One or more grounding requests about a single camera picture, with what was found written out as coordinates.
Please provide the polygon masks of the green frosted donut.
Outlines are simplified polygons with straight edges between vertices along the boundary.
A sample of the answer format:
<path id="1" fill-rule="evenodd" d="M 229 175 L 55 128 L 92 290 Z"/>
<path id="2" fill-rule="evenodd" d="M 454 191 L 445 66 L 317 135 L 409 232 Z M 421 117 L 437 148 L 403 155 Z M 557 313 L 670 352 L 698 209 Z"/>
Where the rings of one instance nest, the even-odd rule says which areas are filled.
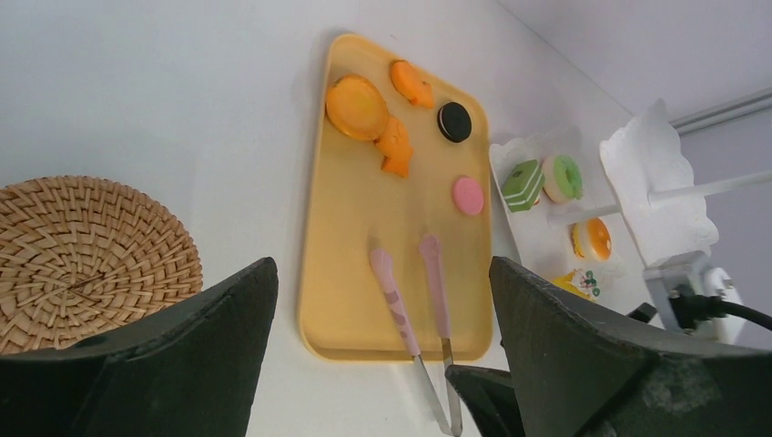
<path id="1" fill-rule="evenodd" d="M 584 196 L 582 173 L 576 161 L 566 155 L 551 155 L 542 164 L 543 190 L 556 204 L 579 200 Z"/>

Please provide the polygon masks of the orange glazed donut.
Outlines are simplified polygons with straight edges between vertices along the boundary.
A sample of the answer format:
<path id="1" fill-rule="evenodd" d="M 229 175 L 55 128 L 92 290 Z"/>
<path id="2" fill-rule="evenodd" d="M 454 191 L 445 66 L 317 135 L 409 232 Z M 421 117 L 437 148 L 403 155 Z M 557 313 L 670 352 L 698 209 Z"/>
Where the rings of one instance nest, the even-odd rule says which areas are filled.
<path id="1" fill-rule="evenodd" d="M 580 259 L 606 262 L 612 255 L 612 240 L 608 227 L 600 218 L 590 218 L 572 227 L 574 254 Z"/>

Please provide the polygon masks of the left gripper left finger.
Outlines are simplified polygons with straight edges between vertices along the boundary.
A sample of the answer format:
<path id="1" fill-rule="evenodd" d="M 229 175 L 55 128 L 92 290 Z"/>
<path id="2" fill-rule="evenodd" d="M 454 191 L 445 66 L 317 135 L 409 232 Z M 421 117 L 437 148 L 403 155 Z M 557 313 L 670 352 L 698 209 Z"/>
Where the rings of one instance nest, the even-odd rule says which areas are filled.
<path id="1" fill-rule="evenodd" d="M 242 436 L 279 291 L 259 259 L 199 294 L 62 349 L 1 359 L 4 436 Z"/>

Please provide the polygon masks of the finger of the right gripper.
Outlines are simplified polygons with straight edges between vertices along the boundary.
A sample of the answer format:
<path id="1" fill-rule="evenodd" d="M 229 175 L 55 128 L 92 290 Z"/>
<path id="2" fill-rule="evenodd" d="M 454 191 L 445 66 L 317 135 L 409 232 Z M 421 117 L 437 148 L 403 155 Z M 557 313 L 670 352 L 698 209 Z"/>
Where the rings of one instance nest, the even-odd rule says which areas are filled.
<path id="1" fill-rule="evenodd" d="M 482 437 L 524 437 L 511 373 L 453 364 L 445 377 L 470 411 Z"/>

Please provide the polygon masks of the yellow cream cake slice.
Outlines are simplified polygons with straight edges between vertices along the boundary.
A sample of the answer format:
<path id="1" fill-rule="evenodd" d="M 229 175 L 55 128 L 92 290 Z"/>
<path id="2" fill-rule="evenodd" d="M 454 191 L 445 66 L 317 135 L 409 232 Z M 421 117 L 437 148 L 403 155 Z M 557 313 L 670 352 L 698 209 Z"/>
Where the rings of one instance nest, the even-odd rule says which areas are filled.
<path id="1" fill-rule="evenodd" d="M 586 300 L 596 301 L 601 295 L 598 278 L 589 269 L 573 269 L 561 277 L 551 279 L 550 282 Z"/>

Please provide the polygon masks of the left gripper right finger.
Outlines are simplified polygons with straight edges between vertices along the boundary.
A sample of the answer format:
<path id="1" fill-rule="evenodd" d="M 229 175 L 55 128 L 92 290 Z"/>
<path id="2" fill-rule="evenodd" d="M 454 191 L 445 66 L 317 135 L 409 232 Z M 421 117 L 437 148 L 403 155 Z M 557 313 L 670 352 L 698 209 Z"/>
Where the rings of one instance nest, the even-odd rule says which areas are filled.
<path id="1" fill-rule="evenodd" d="M 768 436 L 771 355 L 658 329 L 514 261 L 489 269 L 529 436 Z"/>

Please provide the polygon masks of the orange croissant pastry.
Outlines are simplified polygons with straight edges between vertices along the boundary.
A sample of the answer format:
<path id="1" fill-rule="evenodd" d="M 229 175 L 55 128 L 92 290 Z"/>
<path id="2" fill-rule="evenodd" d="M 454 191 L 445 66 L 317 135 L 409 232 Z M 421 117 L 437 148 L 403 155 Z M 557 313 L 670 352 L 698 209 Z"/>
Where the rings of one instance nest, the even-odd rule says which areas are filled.
<path id="1" fill-rule="evenodd" d="M 405 60 L 393 61 L 390 66 L 390 78 L 395 90 L 411 105 L 434 108 L 432 86 L 422 80 L 411 63 Z"/>

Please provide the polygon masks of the pink macaron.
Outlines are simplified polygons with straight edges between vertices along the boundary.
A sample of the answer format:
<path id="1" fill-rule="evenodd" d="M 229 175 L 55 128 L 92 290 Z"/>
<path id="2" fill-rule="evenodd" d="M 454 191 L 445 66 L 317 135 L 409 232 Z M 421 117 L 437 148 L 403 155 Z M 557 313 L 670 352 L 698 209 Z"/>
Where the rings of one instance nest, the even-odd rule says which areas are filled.
<path id="1" fill-rule="evenodd" d="M 464 215 L 477 216 L 482 213 L 485 197 L 480 184 L 470 177 L 459 177 L 452 184 L 452 201 Z"/>

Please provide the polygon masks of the orange round tart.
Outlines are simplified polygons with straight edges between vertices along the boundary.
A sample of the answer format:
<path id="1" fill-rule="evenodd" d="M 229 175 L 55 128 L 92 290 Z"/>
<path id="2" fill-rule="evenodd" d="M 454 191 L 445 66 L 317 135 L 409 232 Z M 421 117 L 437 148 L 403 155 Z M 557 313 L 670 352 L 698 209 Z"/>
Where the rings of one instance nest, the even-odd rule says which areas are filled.
<path id="1" fill-rule="evenodd" d="M 385 130 L 390 116 L 377 87 L 366 77 L 346 75 L 327 88 L 325 111 L 331 124 L 346 137 L 373 141 Z"/>

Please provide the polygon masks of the yellow serving tray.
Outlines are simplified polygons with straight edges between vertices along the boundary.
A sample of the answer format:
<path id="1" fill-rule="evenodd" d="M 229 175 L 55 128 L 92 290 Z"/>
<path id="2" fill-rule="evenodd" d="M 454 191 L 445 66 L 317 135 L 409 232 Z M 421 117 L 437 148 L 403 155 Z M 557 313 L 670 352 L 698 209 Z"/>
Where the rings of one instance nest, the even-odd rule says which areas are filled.
<path id="1" fill-rule="evenodd" d="M 382 248 L 392 257 L 423 357 L 439 360 L 441 341 L 419 252 L 421 239 L 433 235 L 441 248 L 453 356 L 475 361 L 492 341 L 492 203 L 485 200 L 477 216 L 464 215 L 453 204 L 452 184 L 466 176 L 490 193 L 487 117 L 472 96 L 423 72 L 437 105 L 455 101 L 471 116 L 471 135 L 462 143 L 449 141 L 435 109 L 415 107 L 393 88 L 389 66 L 395 59 L 356 34 L 338 36 L 330 45 L 325 84 L 347 74 L 369 79 L 406 126 L 414 153 L 407 178 L 384 172 L 371 142 L 345 137 L 320 117 L 302 251 L 300 336 L 309 351 L 332 361 L 408 359 L 371 269 L 371 251 Z"/>

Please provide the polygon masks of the green layered cake slice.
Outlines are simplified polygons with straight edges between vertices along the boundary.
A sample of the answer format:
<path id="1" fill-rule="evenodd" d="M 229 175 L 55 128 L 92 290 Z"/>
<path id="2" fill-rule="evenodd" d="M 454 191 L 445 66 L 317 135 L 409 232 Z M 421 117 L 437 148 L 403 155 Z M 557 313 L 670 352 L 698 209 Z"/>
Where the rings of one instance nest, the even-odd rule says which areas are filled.
<path id="1" fill-rule="evenodd" d="M 505 206 L 511 212 L 531 209 L 539 198 L 544 183 L 545 175 L 538 159 L 517 164 L 502 186 Z"/>

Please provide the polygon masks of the small orange pastry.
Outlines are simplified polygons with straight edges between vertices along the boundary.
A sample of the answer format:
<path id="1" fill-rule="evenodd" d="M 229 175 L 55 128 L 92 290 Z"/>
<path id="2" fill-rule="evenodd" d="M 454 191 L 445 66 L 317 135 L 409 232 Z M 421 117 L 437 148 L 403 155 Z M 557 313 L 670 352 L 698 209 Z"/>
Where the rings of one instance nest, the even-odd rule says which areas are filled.
<path id="1" fill-rule="evenodd" d="M 401 178 L 410 173 L 413 148 L 406 127 L 394 116 L 389 116 L 384 132 L 374 141 L 383 155 L 381 170 Z"/>

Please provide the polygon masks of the black round cookie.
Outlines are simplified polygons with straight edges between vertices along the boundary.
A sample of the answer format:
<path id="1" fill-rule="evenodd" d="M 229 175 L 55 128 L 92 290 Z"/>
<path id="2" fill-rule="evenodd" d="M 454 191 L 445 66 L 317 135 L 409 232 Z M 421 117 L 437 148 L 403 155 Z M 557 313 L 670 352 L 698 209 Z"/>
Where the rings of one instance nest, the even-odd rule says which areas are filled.
<path id="1" fill-rule="evenodd" d="M 444 104 L 437 113 L 441 133 L 453 143 L 462 143 L 472 133 L 472 120 L 467 109 L 458 102 Z"/>

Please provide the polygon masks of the white three tier stand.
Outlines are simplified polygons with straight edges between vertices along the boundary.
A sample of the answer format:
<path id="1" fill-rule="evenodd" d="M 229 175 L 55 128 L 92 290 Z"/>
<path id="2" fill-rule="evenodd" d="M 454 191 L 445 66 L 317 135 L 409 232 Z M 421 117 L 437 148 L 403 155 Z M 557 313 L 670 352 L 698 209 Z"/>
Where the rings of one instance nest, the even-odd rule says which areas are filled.
<path id="1" fill-rule="evenodd" d="M 490 145 L 495 196 L 504 199 L 503 182 L 516 165 L 558 155 L 578 164 L 584 197 L 558 205 L 542 195 L 539 205 L 504 214 L 521 264 L 546 279 L 590 266 L 590 260 L 574 255 L 571 227 L 603 218 L 612 237 L 612 285 L 600 296 L 606 305 L 645 299 L 644 269 L 682 253 L 710 250 L 718 231 L 706 214 L 706 197 L 771 180 L 765 170 L 695 184 L 680 136 L 658 99 L 597 147 L 584 144 L 577 127 Z"/>

